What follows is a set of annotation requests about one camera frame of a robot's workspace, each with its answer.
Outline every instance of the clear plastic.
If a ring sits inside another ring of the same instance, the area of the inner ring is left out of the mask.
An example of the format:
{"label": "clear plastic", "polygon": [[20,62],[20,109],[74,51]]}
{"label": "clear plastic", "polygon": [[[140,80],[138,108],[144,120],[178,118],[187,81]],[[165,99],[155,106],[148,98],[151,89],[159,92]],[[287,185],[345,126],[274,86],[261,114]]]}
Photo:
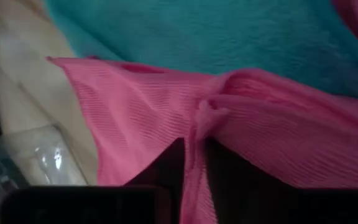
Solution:
{"label": "clear plastic", "polygon": [[0,137],[0,203],[30,185],[86,185],[54,126]]}

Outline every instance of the plastic bag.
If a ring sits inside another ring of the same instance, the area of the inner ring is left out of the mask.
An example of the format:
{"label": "plastic bag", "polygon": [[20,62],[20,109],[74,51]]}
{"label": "plastic bag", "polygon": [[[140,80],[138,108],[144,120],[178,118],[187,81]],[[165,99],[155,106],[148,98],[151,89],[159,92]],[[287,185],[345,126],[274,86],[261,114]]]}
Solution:
{"label": "plastic bag", "polygon": [[0,137],[0,203],[15,189],[30,185],[86,185],[53,126]]}

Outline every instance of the pink scarf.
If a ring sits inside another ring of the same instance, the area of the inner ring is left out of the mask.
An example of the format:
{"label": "pink scarf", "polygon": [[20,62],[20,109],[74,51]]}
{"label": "pink scarf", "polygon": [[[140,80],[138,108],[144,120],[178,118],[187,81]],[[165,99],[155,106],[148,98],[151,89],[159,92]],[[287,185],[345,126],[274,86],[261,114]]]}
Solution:
{"label": "pink scarf", "polygon": [[215,77],[136,63],[50,58],[80,101],[101,185],[124,185],[185,138],[181,223],[216,223],[203,139],[294,187],[358,188],[358,100],[259,69]]}

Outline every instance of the teal fabric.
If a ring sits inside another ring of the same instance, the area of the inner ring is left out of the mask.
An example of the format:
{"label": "teal fabric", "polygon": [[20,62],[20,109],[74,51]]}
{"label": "teal fabric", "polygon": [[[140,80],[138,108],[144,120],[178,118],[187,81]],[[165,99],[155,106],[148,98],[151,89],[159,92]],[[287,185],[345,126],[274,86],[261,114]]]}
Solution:
{"label": "teal fabric", "polygon": [[329,0],[46,0],[80,57],[219,75],[258,67],[358,98],[358,40]]}

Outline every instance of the black object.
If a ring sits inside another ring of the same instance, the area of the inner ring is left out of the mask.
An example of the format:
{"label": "black object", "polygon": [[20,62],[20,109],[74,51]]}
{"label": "black object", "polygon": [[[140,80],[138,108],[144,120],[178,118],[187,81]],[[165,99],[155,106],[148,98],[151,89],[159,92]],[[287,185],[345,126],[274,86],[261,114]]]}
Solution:
{"label": "black object", "polygon": [[10,195],[1,224],[169,224],[167,191],[155,187],[32,187]]}
{"label": "black object", "polygon": [[128,186],[154,185],[169,189],[171,222],[179,224],[181,192],[185,166],[185,140],[176,139],[143,172],[133,178]]}
{"label": "black object", "polygon": [[358,190],[296,189],[214,139],[206,140],[205,149],[220,224],[358,223]]}

